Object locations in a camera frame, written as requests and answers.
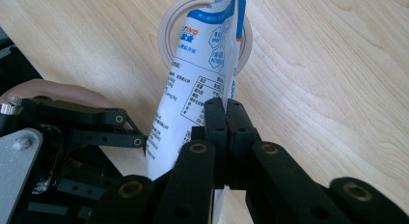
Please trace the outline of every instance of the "tape roll core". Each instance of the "tape roll core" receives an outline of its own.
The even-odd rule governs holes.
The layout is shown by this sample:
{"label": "tape roll core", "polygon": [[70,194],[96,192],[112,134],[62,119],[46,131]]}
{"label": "tape roll core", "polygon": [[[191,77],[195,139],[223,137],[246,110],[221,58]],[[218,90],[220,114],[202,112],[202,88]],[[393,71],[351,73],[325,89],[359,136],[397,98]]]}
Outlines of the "tape roll core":
{"label": "tape roll core", "polygon": [[[168,69],[171,68],[175,57],[173,54],[173,49],[177,48],[176,46],[171,46],[171,32],[177,20],[182,14],[188,13],[194,9],[207,7],[213,2],[214,0],[177,0],[176,3],[172,5],[171,8],[169,8],[169,10],[165,13],[159,25],[157,42],[159,53]],[[244,16],[243,34],[238,57],[238,71],[241,71],[244,65],[246,65],[247,60],[250,57],[252,46],[252,27],[247,16]]]}

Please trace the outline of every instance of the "wood grain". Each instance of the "wood grain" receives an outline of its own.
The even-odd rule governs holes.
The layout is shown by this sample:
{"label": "wood grain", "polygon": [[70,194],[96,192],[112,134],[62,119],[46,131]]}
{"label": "wood grain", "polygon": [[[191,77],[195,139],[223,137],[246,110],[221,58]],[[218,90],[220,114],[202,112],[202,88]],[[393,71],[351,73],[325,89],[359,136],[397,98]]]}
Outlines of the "wood grain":
{"label": "wood grain", "polygon": [[[157,30],[175,1],[0,0],[0,26],[44,78],[101,92],[149,133],[168,73]],[[247,0],[254,44],[236,91],[262,139],[284,146],[314,180],[361,179],[406,213],[408,8]],[[126,174],[141,172],[139,153],[105,151]],[[229,193],[220,222],[250,220],[242,193]]]}

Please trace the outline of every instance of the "white tape roll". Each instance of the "white tape roll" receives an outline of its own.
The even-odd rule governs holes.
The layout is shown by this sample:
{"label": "white tape roll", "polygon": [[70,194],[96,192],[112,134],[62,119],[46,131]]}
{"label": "white tape roll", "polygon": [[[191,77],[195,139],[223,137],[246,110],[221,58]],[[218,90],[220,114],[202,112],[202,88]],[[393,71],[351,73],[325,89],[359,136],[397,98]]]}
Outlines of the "white tape roll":
{"label": "white tape roll", "polygon": [[[172,62],[174,61],[175,53],[177,49],[178,37],[173,37],[171,33],[174,29],[181,32],[181,26],[175,27],[175,24],[183,14],[187,14],[191,10],[203,8],[213,3],[214,0],[177,0],[174,5],[169,8],[162,18],[159,25],[159,32],[157,36],[157,42],[159,46],[159,52],[165,65],[170,69]],[[250,57],[253,46],[253,32],[250,25],[250,21],[247,16],[244,17],[243,23],[243,35],[241,39],[240,55],[238,58],[238,71],[243,69],[247,60]]]}

